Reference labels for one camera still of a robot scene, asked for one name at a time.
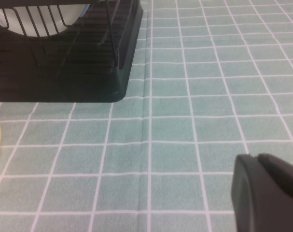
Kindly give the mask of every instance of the black object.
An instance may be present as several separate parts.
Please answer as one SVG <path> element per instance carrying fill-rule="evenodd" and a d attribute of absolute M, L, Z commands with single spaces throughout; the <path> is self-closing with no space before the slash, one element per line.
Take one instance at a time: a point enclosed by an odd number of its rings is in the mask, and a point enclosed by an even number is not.
<path fill-rule="evenodd" d="M 57 5 L 62 17 L 59 5 L 67 4 L 90 6 L 53 36 L 27 37 L 21 22 L 24 36 L 0 26 L 0 102 L 116 102 L 125 96 L 140 0 L 0 0 L 0 9 Z"/>
<path fill-rule="evenodd" d="M 293 166 L 269 154 L 236 158 L 232 202 L 238 232 L 293 232 Z"/>

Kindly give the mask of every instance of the black dish rack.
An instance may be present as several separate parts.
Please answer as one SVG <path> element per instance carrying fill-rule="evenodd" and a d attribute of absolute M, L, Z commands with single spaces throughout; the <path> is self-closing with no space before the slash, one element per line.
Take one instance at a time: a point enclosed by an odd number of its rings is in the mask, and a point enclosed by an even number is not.
<path fill-rule="evenodd" d="M 90 4 L 67 25 L 60 5 Z M 37 37 L 26 36 L 15 7 L 25 6 Z M 40 37 L 30 6 L 46 6 L 56 35 Z M 50 6 L 67 29 L 58 32 Z M 143 10 L 140 0 L 0 0 L 14 10 L 23 35 L 0 26 L 0 102 L 116 102 L 128 85 Z"/>

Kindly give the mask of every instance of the green checkered tablecloth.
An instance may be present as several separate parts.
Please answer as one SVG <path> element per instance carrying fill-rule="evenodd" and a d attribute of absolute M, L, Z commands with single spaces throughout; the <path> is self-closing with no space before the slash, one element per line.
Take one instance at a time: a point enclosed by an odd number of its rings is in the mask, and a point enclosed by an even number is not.
<path fill-rule="evenodd" d="M 235 156 L 293 164 L 293 0 L 143 0 L 126 97 L 0 103 L 0 232 L 235 232 Z"/>

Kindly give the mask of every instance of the black plastic tray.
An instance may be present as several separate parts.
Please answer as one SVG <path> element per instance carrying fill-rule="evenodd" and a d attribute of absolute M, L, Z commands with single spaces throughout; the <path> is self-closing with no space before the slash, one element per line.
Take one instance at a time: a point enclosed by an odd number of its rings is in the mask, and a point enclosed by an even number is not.
<path fill-rule="evenodd" d="M 143 14 L 140 0 L 10 0 L 0 1 L 0 8 L 34 3 L 90 7 L 64 32 L 49 37 L 0 27 L 0 102 L 121 100 Z"/>

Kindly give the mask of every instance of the plate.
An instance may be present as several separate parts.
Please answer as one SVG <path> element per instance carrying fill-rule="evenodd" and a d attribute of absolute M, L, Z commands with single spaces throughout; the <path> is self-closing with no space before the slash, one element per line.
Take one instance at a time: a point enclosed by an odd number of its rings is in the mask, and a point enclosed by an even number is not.
<path fill-rule="evenodd" d="M 78 5 L 60 5 L 59 8 L 61 10 L 61 14 L 63 15 L 64 21 L 67 25 L 72 25 L 81 15 L 85 13 L 87 10 L 87 5 L 85 4 L 78 4 Z M 57 34 L 57 31 L 55 29 L 51 14 L 49 12 L 49 9 L 47 6 L 40 6 L 39 7 L 42 13 L 42 16 L 44 18 L 44 21 L 46 23 L 47 30 L 50 35 Z M 55 20 L 55 24 L 57 26 L 57 29 L 59 32 L 64 31 L 67 27 L 63 24 L 60 13 L 58 11 L 57 6 L 50 6 L 51 12 L 53 15 L 53 18 Z M 31 22 L 31 19 L 28 15 L 26 7 L 15 7 L 17 10 L 22 24 L 24 26 L 25 32 L 27 36 L 30 37 L 37 37 L 35 28 Z M 41 37 L 47 36 L 46 30 L 44 28 L 44 24 L 42 22 L 42 19 L 40 17 L 39 10 L 36 6 L 30 6 L 29 7 L 30 14 L 34 20 L 34 23 L 37 27 L 38 33 Z M 5 9 L 8 22 L 9 22 L 9 28 L 8 30 L 13 31 L 15 33 L 23 34 L 21 25 L 17 19 L 16 13 L 12 9 Z M 4 12 L 2 9 L 0 9 L 0 25 L 3 27 L 7 27 L 7 22 L 4 16 Z"/>

